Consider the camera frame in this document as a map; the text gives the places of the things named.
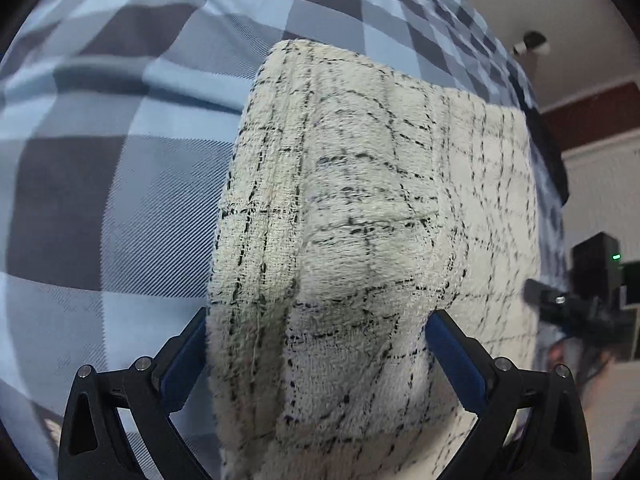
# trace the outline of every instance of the red-brown panel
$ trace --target red-brown panel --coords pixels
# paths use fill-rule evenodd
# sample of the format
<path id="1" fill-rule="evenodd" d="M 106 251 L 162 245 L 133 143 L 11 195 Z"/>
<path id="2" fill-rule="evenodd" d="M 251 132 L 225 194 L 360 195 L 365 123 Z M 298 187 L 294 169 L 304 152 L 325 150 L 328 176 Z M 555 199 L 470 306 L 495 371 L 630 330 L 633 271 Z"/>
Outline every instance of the red-brown panel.
<path id="1" fill-rule="evenodd" d="M 628 83 L 542 115 L 562 151 L 640 128 L 640 90 Z"/>

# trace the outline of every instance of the wall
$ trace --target wall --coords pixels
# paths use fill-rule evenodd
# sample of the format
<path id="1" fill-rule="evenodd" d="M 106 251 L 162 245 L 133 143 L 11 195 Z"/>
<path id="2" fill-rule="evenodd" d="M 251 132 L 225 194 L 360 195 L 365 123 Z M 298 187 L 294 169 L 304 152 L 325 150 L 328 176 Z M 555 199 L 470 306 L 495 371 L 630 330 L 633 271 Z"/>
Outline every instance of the wall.
<path id="1" fill-rule="evenodd" d="M 640 48 L 610 0 L 468 0 L 506 48 L 539 30 L 551 54 L 524 58 L 538 104 L 550 108 L 616 86 L 640 70 Z"/>
<path id="2" fill-rule="evenodd" d="M 620 240 L 623 262 L 640 260 L 640 129 L 562 154 L 570 197 L 566 248 L 600 231 Z"/>

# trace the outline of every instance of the ceiling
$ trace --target ceiling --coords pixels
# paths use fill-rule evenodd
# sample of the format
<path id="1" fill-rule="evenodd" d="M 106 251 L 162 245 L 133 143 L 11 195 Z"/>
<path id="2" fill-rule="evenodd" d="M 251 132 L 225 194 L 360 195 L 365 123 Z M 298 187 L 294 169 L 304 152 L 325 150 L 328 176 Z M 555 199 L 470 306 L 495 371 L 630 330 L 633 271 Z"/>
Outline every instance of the ceiling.
<path id="1" fill-rule="evenodd" d="M 640 46 L 610 0 L 468 1 L 509 50 L 528 30 L 548 38 L 548 56 L 522 60 L 543 109 L 640 75 Z"/>

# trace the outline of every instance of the blue plaid bedding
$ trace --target blue plaid bedding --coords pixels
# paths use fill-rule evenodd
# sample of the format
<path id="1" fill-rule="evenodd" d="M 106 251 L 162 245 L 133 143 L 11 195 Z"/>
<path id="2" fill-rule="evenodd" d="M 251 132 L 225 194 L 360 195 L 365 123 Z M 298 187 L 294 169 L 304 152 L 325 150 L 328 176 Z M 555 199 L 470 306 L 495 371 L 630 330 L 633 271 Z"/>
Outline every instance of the blue plaid bedding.
<path id="1" fill-rule="evenodd" d="M 309 38 L 518 106 L 524 72 L 463 0 L 41 0 L 0 64 L 0 417 L 56 478 L 73 376 L 154 355 L 206 302 L 216 203 L 252 78 Z M 561 203 L 532 146 L 543 279 Z M 172 419 L 212 476 L 201 378 Z M 148 478 L 159 478 L 128 413 Z"/>

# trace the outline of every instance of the cloth fold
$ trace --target cloth fold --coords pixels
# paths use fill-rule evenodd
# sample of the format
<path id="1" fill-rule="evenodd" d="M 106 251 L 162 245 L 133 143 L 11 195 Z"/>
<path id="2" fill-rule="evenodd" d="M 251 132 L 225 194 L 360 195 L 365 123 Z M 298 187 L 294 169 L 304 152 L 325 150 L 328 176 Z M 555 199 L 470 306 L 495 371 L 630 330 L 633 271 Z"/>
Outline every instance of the cloth fold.
<path id="1" fill-rule="evenodd" d="M 434 478 L 474 416 L 428 351 L 446 308 L 533 358 L 540 268 L 523 114 L 283 41 L 218 206 L 210 386 L 228 479 Z"/>

